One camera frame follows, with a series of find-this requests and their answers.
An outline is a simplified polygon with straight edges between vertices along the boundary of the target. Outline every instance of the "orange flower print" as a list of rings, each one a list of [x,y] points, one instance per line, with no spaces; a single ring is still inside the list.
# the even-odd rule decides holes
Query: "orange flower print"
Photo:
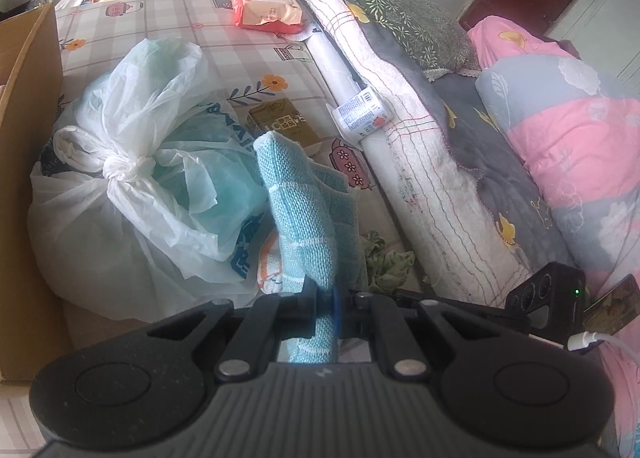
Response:
[[[68,41],[62,45],[62,50],[67,50],[69,52],[72,52],[73,50],[82,48],[85,43],[86,41],[84,39],[72,39],[71,41]]]
[[[365,14],[364,10],[362,10],[358,5],[354,5],[353,3],[347,2],[347,6],[349,7],[349,10],[351,11],[351,13],[358,19],[359,22],[361,23],[369,22],[369,18]]]
[[[273,90],[275,92],[281,92],[289,88],[289,84],[286,82],[286,80],[284,80],[279,75],[273,74],[265,75],[262,78],[262,84],[264,86],[268,86],[270,90]]]

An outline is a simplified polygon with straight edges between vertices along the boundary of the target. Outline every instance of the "white cable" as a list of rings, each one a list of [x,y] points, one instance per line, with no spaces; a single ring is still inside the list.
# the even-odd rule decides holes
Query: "white cable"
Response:
[[[566,347],[570,352],[574,352],[576,350],[581,350],[586,348],[587,346],[593,344],[596,341],[604,341],[609,344],[613,344],[620,348],[623,352],[625,352],[633,362],[636,363],[636,366],[640,368],[640,358],[638,355],[624,342],[622,342],[617,337],[613,337],[611,335],[607,335],[605,333],[596,333],[596,332],[581,332],[569,337],[567,341]]]

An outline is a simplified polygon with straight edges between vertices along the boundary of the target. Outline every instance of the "cardboard box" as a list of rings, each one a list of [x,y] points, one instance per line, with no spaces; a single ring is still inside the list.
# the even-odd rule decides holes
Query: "cardboard box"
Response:
[[[72,350],[62,302],[27,233],[29,174],[51,135],[62,86],[52,5],[0,22],[0,398],[24,394],[41,367]]]
[[[249,110],[246,128],[254,138],[277,131],[302,146],[307,156],[320,149],[320,138],[289,99],[265,102]]]

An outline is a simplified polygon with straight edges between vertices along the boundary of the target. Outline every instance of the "light blue cloth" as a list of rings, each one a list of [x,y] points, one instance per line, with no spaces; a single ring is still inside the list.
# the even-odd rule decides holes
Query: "light blue cloth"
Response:
[[[260,136],[254,149],[280,234],[282,289],[300,292],[305,276],[319,289],[316,335],[288,342],[290,360],[335,362],[334,282],[351,289],[366,283],[356,198],[342,173],[316,164],[279,133]]]

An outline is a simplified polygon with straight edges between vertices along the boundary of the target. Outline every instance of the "black device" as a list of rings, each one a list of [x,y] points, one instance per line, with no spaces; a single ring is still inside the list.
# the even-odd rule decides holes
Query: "black device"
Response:
[[[58,359],[31,388],[38,456],[604,456],[611,384],[530,339],[523,313],[336,288],[340,336],[368,339],[372,362],[274,362],[281,340],[314,334],[317,296],[307,279]]]
[[[507,295],[505,310],[525,313],[531,333],[565,345],[582,331],[586,304],[584,272],[560,263],[549,263]]]

